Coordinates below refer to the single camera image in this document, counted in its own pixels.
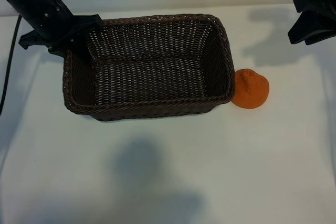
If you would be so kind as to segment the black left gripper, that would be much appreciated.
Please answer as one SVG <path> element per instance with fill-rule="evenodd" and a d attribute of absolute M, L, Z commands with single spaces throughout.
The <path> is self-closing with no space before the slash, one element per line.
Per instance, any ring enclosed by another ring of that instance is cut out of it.
<path fill-rule="evenodd" d="M 73 40 L 77 56 L 84 62 L 92 62 L 85 34 L 102 28 L 103 21 L 99 15 L 73 15 L 62 0 L 7 1 L 33 28 L 19 40 L 24 49 L 34 45 L 46 46 L 50 54 L 64 58 L 66 52 L 59 47 Z"/>

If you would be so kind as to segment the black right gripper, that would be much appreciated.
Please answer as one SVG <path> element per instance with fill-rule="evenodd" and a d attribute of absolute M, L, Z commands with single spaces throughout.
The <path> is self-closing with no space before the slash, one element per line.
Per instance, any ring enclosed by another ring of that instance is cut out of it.
<path fill-rule="evenodd" d="M 335 0 L 293 0 L 298 20 L 288 31 L 291 44 L 312 45 L 335 37 Z"/>

